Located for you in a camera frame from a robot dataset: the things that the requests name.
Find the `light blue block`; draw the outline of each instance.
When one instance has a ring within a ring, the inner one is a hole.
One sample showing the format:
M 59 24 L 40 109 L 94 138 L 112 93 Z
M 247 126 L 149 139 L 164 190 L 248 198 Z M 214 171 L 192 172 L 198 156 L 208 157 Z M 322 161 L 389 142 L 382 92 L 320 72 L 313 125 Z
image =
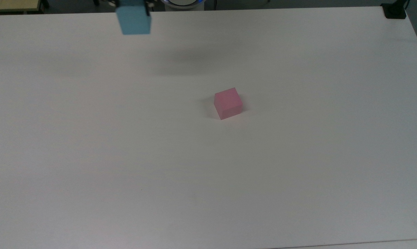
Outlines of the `light blue block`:
M 121 6 L 115 11 L 124 35 L 150 34 L 151 17 L 142 4 Z

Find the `floor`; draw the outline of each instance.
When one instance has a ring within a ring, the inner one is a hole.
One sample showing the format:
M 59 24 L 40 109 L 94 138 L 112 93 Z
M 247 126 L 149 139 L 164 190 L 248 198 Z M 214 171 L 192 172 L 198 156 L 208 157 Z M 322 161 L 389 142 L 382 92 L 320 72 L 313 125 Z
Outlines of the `floor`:
M 94 13 L 114 12 L 105 0 L 100 0 L 100 6 L 95 6 L 93 0 L 48 0 L 50 8 L 46 14 L 60 13 Z M 322 7 L 352 7 L 352 6 L 379 6 L 383 2 L 392 3 L 395 0 L 218 0 L 217 10 L 230 9 L 259 9 L 259 8 L 322 8 Z M 213 10 L 214 0 L 205 2 L 205 10 Z M 164 11 L 164 5 L 158 0 L 154 11 Z M 407 14 L 411 20 L 417 35 L 417 0 L 411 0 L 407 8 Z

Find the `foam block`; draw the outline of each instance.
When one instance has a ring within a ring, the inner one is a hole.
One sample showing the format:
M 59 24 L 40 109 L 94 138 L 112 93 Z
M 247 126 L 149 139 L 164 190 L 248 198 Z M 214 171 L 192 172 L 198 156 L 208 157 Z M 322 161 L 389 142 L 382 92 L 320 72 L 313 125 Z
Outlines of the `foam block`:
M 236 88 L 215 93 L 215 108 L 221 120 L 240 114 L 242 101 Z
M 120 0 L 115 13 L 123 35 L 150 34 L 151 17 L 144 5 L 144 0 Z

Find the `pink cube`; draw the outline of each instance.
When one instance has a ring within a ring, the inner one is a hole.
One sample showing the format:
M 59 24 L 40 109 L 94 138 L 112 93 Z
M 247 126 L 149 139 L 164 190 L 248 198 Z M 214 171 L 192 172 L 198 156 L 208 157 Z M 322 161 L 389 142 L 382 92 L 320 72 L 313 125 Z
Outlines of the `pink cube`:
M 236 88 L 215 93 L 215 107 L 221 120 L 242 112 L 242 101 Z

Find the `table surface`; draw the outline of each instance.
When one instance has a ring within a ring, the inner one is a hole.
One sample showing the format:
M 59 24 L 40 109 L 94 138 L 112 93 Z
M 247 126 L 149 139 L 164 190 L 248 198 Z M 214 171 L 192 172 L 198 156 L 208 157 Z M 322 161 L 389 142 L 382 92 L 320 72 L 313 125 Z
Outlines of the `table surface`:
M 0 16 L 0 248 L 417 239 L 417 38 L 380 7 Z M 219 120 L 215 93 L 245 111 Z
M 0 0 L 0 11 L 38 11 L 41 0 Z
M 300 247 L 299 249 L 311 249 L 311 247 Z M 315 246 L 314 249 L 417 249 L 417 240 Z

